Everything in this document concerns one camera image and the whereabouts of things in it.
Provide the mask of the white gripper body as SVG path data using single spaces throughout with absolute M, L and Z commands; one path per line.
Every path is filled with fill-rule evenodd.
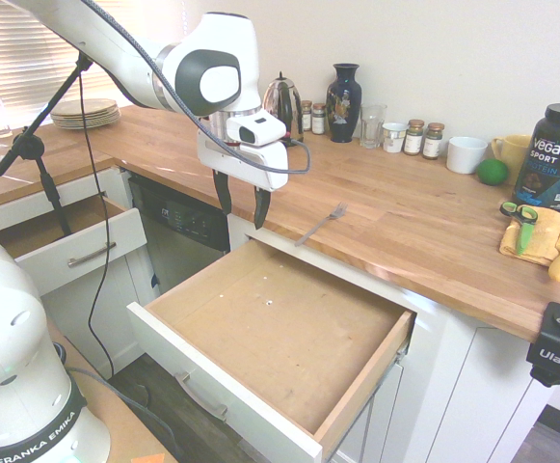
M 286 184 L 288 174 L 268 171 L 268 168 L 280 170 L 288 168 L 286 148 L 276 135 L 266 136 L 247 127 L 238 127 L 229 134 L 240 138 L 237 151 L 245 160 L 229 155 L 199 130 L 198 157 L 203 165 L 269 192 L 282 188 Z

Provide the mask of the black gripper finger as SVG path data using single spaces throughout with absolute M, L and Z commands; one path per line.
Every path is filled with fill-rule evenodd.
M 255 211 L 254 226 L 257 230 L 261 229 L 266 220 L 266 216 L 271 203 L 271 192 L 260 187 L 254 188 Z
M 228 187 L 228 175 L 214 170 L 213 180 L 222 211 L 224 214 L 230 214 L 232 211 L 232 200 Z

